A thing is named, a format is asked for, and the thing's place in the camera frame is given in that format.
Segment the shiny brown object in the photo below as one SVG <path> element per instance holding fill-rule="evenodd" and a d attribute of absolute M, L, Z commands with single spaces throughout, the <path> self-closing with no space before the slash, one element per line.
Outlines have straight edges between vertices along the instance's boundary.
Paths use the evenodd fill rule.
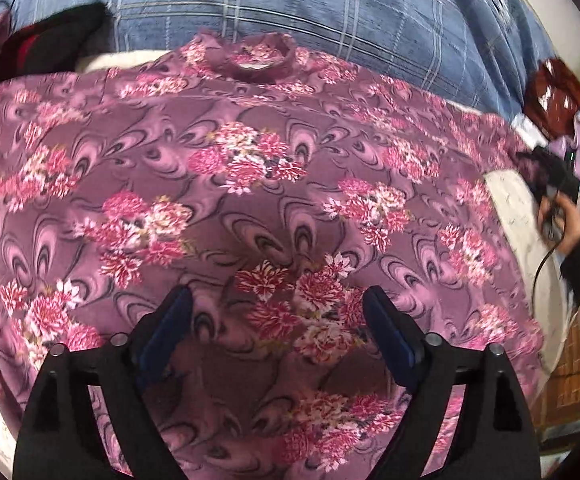
<path fill-rule="evenodd" d="M 580 110 L 580 82 L 566 64 L 547 59 L 526 87 L 524 114 L 548 139 L 574 137 L 574 115 Z"/>

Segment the hand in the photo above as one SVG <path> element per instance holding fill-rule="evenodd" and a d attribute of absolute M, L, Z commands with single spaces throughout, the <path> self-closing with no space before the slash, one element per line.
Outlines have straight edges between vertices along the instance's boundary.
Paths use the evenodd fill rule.
<path fill-rule="evenodd" d="M 565 219 L 558 216 L 554 217 L 555 224 L 563 231 L 563 239 L 557 246 L 557 251 L 563 256 L 568 256 L 580 241 L 580 212 L 574 202 L 563 193 L 557 193 L 553 200 L 549 200 L 544 196 L 541 200 L 537 217 L 537 225 L 541 233 L 543 233 L 545 217 L 551 207 L 560 207 L 563 210 Z M 550 241 L 547 241 L 547 244 L 554 245 Z"/>

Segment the metal screw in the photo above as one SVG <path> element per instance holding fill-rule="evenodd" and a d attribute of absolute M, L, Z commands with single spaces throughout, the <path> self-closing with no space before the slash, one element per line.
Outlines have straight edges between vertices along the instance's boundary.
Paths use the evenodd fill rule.
<path fill-rule="evenodd" d="M 110 338 L 112 346 L 123 346 L 128 342 L 128 334 L 123 332 L 116 333 Z"/>
<path fill-rule="evenodd" d="M 426 334 L 426 343 L 430 346 L 439 346 L 443 342 L 443 338 L 434 332 L 428 332 Z"/>
<path fill-rule="evenodd" d="M 492 343 L 491 345 L 488 345 L 488 348 L 496 356 L 503 355 L 505 352 L 503 346 L 501 346 L 499 343 Z"/>
<path fill-rule="evenodd" d="M 50 355 L 52 357 L 59 357 L 62 353 L 64 353 L 66 346 L 62 343 L 57 343 L 56 345 L 52 345 L 50 349 Z"/>

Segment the purple floral shirt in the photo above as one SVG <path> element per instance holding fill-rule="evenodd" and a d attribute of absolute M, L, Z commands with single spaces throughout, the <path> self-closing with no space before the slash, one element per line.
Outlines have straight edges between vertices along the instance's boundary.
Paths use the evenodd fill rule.
<path fill-rule="evenodd" d="M 498 116 L 286 35 L 0 84 L 6 422 L 51 344 L 129 332 L 177 283 L 193 336 L 145 400 L 192 479 L 368 475 L 408 402 L 364 323 L 370 285 L 455 345 L 503 343 L 532 395 L 542 334 L 482 178 L 516 149 Z"/>

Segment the blue blanket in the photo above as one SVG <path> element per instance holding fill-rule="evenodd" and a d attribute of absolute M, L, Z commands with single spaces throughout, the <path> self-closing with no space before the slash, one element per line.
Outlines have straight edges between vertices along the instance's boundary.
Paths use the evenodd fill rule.
<path fill-rule="evenodd" d="M 13 0 L 0 0 L 0 10 Z M 17 27 L 94 1 L 112 14 L 90 52 L 170 49 L 200 27 L 228 38 L 281 30 L 299 44 L 510 119 L 553 55 L 522 0 L 15 0 Z"/>

